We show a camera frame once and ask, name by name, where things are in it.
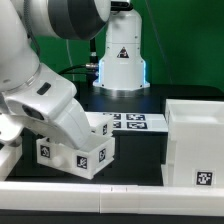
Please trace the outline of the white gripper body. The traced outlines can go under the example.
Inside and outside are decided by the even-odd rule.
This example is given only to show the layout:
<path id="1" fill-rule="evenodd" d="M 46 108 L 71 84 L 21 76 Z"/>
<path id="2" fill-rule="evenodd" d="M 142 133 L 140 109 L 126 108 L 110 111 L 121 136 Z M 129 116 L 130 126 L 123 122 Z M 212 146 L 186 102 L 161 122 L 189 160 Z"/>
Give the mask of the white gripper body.
<path id="1" fill-rule="evenodd" d="M 78 149 L 91 130 L 75 94 L 72 82 L 42 64 L 31 84 L 4 92 L 3 97 L 9 114 L 23 127 Z"/>

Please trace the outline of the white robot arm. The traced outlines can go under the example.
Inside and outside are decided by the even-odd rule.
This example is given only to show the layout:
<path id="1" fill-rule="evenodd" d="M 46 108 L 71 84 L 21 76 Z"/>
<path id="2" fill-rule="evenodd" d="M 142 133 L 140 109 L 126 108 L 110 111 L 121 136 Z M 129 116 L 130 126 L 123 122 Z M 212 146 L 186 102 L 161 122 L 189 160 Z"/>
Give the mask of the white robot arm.
<path id="1" fill-rule="evenodd" d="M 107 24 L 111 0 L 0 0 L 0 143 L 28 128 L 79 149 L 91 137 L 76 87 L 41 63 L 37 35 L 90 40 Z"/>

